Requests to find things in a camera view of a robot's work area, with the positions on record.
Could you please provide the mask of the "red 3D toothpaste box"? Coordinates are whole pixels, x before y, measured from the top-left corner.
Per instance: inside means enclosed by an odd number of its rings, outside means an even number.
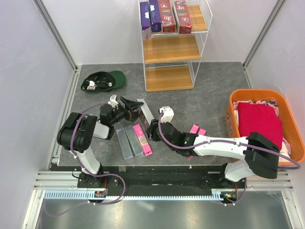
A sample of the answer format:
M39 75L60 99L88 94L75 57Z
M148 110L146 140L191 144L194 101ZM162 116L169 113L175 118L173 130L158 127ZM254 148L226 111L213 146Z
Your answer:
M137 101L143 103L143 105L140 107L138 114L144 129L148 129L151 125L151 121L154 119L154 116L152 115L144 99L137 99Z
M177 29L179 34L190 34L192 32L193 23L184 0L175 0L174 2L174 14L177 23Z

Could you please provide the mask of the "pink toothpaste box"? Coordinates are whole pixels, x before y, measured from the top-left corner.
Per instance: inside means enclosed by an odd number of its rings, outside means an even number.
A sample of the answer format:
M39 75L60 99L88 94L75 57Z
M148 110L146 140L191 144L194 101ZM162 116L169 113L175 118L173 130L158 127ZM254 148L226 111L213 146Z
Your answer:
M203 128L200 128L199 130L198 130L198 135L205 135L205 133L206 133L206 130L205 129L203 129Z
M136 124L133 126L133 129L135 131L135 134L139 140L139 143L142 147L143 153L145 156L150 156L153 154L151 147L145 137L144 131L142 130L140 124Z
M191 134L197 134L199 131L199 125L197 123L193 124L191 130L189 131L189 133Z

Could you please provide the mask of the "silver R&O toothpaste box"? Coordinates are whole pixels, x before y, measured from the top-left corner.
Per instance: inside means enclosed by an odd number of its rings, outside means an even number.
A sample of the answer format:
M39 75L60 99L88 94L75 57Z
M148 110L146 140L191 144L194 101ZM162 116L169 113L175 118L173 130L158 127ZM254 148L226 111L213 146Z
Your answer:
M162 30L162 19L160 15L160 9L158 0L149 0L150 9L150 20L151 20L151 30L154 33L161 32Z

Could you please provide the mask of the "red toothpaste box silver side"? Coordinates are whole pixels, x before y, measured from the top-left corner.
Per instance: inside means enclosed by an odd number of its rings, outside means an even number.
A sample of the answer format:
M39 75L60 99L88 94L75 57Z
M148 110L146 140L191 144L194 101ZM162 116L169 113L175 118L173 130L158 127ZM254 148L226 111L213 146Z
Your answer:
M162 33L176 32L176 22L170 0L158 0L158 6L162 20Z

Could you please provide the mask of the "purple toothpaste box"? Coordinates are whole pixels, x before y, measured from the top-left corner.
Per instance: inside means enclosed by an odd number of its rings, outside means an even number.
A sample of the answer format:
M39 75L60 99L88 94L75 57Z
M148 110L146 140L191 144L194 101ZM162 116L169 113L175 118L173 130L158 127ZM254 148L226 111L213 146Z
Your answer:
M142 31L145 31L150 28L150 10L149 10L149 2L143 1L140 2L140 18L141 18L141 28Z

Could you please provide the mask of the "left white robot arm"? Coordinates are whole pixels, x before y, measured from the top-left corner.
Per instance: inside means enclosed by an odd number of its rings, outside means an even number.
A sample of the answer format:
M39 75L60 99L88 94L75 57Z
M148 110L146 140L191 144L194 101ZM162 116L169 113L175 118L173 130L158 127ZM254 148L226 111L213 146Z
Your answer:
M143 102L121 97L117 100L112 95L107 103L91 106L82 113L72 112L65 120L57 134L57 143L69 151L81 166L81 171L88 176L93 187L101 187L105 177L101 163L96 159L92 149L92 139L111 140L114 125L125 119L135 122L138 109Z

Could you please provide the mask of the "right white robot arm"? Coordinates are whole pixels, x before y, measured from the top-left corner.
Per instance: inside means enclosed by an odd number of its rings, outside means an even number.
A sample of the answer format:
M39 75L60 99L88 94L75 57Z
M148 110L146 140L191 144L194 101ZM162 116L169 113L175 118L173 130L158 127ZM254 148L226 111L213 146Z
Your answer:
M180 132L171 123L153 119L146 129L150 140L164 142L172 151L184 156L221 156L234 158L222 166L218 182L228 188L242 178L260 176L277 178L279 147L257 132L248 137L218 138Z

